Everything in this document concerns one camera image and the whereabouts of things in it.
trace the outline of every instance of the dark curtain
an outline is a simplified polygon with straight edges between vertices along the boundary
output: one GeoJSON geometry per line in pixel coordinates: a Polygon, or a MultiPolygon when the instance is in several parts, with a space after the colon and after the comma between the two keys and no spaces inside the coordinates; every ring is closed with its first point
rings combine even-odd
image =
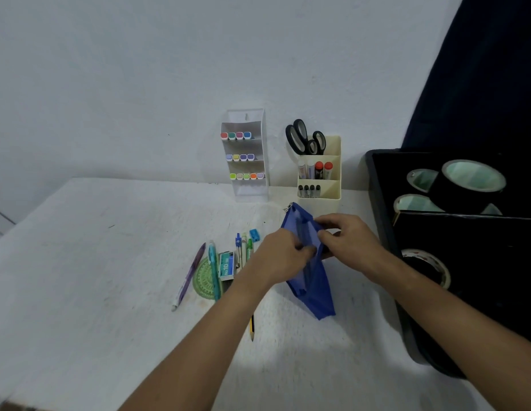
{"type": "Polygon", "coordinates": [[[531,0],[463,0],[402,149],[531,152],[531,0]]]}

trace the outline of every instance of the purple pen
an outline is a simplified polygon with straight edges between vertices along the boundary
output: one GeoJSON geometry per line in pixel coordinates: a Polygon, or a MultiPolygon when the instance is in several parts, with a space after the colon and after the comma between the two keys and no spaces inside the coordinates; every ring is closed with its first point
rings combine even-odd
{"type": "Polygon", "coordinates": [[[201,248],[199,248],[199,251],[197,252],[197,255],[195,255],[195,259],[193,260],[192,266],[189,268],[189,272],[186,276],[186,279],[184,280],[184,283],[180,287],[180,290],[178,291],[178,295],[176,296],[176,301],[172,305],[172,311],[176,310],[180,303],[182,302],[182,298],[186,295],[186,291],[189,287],[189,282],[192,280],[193,274],[195,274],[195,271],[197,270],[197,267],[199,266],[199,262],[201,261],[201,258],[203,254],[205,253],[206,248],[206,242],[201,245],[201,248]]]}

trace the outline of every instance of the cream pen holder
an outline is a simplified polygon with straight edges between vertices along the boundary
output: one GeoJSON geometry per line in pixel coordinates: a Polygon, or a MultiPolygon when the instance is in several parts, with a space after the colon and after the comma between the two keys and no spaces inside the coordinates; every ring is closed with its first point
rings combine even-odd
{"type": "Polygon", "coordinates": [[[338,135],[325,135],[325,139],[326,148],[322,156],[301,156],[301,158],[309,167],[314,166],[316,162],[323,164],[331,162],[333,167],[330,180],[300,179],[296,169],[298,186],[321,186],[321,196],[309,198],[299,197],[298,187],[296,187],[295,202],[313,216],[338,212],[339,202],[342,198],[342,138],[338,135]]]}

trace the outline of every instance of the hand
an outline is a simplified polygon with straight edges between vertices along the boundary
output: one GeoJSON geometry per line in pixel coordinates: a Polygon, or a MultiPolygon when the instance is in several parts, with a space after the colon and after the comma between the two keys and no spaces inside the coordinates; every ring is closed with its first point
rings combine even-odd
{"type": "Polygon", "coordinates": [[[319,231],[319,240],[330,250],[326,257],[334,255],[348,267],[377,282],[379,266],[392,254],[381,246],[365,222],[358,216],[339,213],[319,216],[315,221],[324,229],[341,229],[335,234],[319,231]]]}
{"type": "Polygon", "coordinates": [[[265,237],[241,273],[259,278],[269,289],[296,276],[315,252],[316,247],[302,248],[296,235],[281,228],[265,237]]]}

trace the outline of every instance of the white table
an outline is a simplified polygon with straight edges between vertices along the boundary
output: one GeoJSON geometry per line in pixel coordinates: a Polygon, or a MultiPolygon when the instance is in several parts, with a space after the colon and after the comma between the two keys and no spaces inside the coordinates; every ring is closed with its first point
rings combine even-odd
{"type": "MultiPolygon", "coordinates": [[[[116,411],[212,305],[173,296],[199,246],[276,230],[289,187],[234,203],[229,185],[72,179],[0,239],[0,400],[116,411]]],[[[367,192],[340,212],[374,225],[367,192]]],[[[214,409],[489,410],[466,381],[410,359],[393,300],[325,262],[337,315],[318,321],[274,287],[256,310],[214,409]]]]}

